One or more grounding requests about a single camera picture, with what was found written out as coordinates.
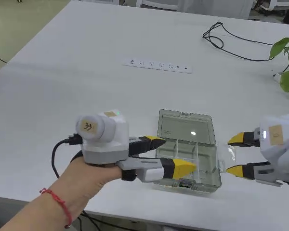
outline transparent plastic container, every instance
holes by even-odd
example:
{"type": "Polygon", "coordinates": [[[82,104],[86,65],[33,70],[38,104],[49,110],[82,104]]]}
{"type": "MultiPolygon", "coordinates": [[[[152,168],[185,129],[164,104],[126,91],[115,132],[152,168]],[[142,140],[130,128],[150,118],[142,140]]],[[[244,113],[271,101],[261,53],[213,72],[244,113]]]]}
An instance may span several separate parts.
{"type": "Polygon", "coordinates": [[[197,167],[184,178],[162,179],[155,184],[213,193],[222,185],[220,172],[225,171],[226,166],[225,161],[219,159],[221,149],[226,148],[228,159],[233,160],[234,165],[235,151],[228,145],[216,146],[212,118],[208,115],[160,110],[158,136],[167,142],[157,149],[156,157],[180,158],[197,167]]]}

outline red string bracelet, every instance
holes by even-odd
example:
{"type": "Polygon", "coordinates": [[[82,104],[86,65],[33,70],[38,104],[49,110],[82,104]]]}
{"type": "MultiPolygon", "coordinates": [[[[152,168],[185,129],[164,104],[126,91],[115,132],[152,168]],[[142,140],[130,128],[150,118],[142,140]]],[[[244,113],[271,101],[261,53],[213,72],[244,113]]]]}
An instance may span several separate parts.
{"type": "Polygon", "coordinates": [[[51,191],[50,189],[46,189],[46,188],[43,188],[41,191],[40,191],[41,194],[43,193],[49,193],[53,199],[59,203],[59,205],[62,207],[62,209],[64,210],[67,218],[68,218],[68,224],[65,225],[64,227],[66,229],[68,229],[69,227],[71,227],[72,225],[72,215],[71,213],[69,212],[69,210],[67,209],[67,206],[65,205],[65,201],[61,200],[53,191],[51,191]]]}

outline handwritten label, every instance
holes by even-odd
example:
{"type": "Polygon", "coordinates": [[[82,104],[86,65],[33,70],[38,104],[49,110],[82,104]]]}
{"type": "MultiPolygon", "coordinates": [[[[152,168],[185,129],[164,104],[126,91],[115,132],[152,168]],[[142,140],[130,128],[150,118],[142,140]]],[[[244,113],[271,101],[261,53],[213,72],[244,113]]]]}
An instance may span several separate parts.
{"type": "Polygon", "coordinates": [[[80,130],[96,134],[97,132],[97,123],[93,123],[89,120],[83,119],[81,121],[80,130]]]}
{"type": "Polygon", "coordinates": [[[281,125],[269,127],[270,143],[271,145],[282,145],[284,144],[283,128],[281,125]]]}
{"type": "Polygon", "coordinates": [[[114,117],[117,116],[114,112],[104,112],[104,114],[108,117],[114,117]]]}

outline white power strip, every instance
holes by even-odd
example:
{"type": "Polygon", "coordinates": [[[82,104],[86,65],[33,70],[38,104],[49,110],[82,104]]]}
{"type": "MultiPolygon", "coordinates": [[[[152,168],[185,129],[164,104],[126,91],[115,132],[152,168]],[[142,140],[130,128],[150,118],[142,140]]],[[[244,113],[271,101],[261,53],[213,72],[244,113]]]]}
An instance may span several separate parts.
{"type": "Polygon", "coordinates": [[[184,64],[171,64],[165,62],[148,61],[143,59],[128,59],[123,63],[123,65],[162,71],[174,71],[188,74],[192,73],[192,68],[184,64]]]}

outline human hand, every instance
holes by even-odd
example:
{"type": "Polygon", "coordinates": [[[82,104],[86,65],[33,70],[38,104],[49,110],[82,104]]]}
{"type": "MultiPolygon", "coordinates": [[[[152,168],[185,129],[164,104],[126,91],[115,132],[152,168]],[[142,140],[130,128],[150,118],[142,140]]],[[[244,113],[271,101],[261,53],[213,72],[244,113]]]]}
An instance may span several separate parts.
{"type": "Polygon", "coordinates": [[[119,167],[93,167],[87,165],[83,157],[79,157],[69,164],[61,177],[49,189],[65,201],[75,220],[88,201],[107,182],[120,178],[119,167]]]}

